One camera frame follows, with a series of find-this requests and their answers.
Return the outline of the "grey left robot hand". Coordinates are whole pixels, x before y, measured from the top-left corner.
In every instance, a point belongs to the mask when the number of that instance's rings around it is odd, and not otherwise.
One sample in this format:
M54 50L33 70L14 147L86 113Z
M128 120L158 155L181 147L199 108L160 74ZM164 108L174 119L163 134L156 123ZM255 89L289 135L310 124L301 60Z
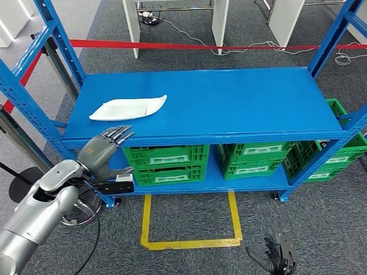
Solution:
M133 167L111 170L108 163L122 143L134 134L130 132L131 128L131 125L120 125L106 129L91 139L81 149L77 155L77 161L92 174L95 183L115 179L119 175L131 174L134 170Z

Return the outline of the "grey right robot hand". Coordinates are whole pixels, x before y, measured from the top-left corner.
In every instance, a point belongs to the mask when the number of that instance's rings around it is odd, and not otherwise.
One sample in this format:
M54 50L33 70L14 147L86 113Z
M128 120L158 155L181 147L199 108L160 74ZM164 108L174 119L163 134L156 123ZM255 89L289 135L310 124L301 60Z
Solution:
M280 245L276 243L275 239L270 234L267 234L264 237L264 241L268 249L265 252L267 257L261 256L248 246L245 247L245 250L250 258L255 261L264 270L270 274L279 274L282 262Z

